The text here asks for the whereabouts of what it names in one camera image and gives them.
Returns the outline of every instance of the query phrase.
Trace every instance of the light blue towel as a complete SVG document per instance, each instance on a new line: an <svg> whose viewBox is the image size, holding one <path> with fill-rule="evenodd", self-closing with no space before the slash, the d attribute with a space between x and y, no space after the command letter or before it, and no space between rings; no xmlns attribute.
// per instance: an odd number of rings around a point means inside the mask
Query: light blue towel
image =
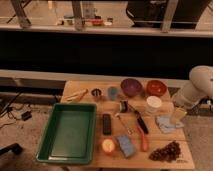
<svg viewBox="0 0 213 171"><path fill-rule="evenodd" d="M160 130L165 134L171 133L177 128L184 127L184 124L181 121L177 122L176 124L170 123L170 116L167 115L157 116L156 123L159 126Z"/></svg>

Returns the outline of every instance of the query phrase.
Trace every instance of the remote control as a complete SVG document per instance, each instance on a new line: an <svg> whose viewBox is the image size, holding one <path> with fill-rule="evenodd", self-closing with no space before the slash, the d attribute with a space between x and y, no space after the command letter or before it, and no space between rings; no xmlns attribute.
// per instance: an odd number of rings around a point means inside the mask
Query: remote control
<svg viewBox="0 0 213 171"><path fill-rule="evenodd" d="M110 114L104 113L103 114L103 134L104 135L111 135L111 117Z"/></svg>

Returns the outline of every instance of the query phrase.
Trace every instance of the bunch of grapes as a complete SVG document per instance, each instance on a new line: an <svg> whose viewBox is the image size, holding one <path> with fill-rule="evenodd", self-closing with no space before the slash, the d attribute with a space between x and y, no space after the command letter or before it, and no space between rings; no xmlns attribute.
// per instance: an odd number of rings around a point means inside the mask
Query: bunch of grapes
<svg viewBox="0 0 213 171"><path fill-rule="evenodd" d="M164 148L153 151L149 158L154 161L168 161L176 160L181 153L179 143L173 141Z"/></svg>

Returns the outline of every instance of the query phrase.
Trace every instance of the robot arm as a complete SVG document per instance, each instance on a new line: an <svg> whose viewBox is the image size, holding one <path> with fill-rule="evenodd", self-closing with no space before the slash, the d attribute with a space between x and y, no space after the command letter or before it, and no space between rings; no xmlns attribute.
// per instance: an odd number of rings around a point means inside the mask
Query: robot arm
<svg viewBox="0 0 213 171"><path fill-rule="evenodd" d="M197 66L190 71L189 82L172 99L176 106L191 109L205 96L213 99L213 67Z"/></svg>

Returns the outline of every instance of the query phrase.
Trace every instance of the green plastic tray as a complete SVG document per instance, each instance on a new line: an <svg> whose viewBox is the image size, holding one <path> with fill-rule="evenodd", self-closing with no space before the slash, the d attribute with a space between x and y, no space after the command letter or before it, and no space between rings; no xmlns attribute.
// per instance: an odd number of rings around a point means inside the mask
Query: green plastic tray
<svg viewBox="0 0 213 171"><path fill-rule="evenodd" d="M41 139L37 161L90 163L93 155L95 123L95 104L55 104Z"/></svg>

